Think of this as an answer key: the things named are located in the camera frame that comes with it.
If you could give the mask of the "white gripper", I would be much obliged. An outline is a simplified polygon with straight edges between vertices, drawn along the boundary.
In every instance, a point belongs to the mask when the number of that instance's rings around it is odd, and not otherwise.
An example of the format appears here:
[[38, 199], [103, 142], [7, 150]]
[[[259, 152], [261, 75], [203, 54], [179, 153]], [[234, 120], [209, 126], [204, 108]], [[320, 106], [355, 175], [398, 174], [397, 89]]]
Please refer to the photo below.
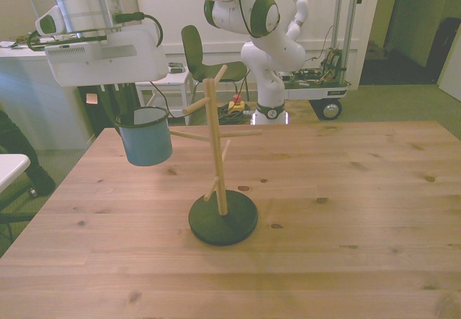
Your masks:
[[[50, 45], [45, 54], [61, 86], [101, 85], [104, 110], [115, 129], [121, 113], [123, 124], [133, 124], [133, 83], [157, 81], [167, 74], [164, 49], [158, 44], [155, 26], [127, 26], [109, 33], [105, 41]], [[120, 107], [115, 86], [121, 84]]]

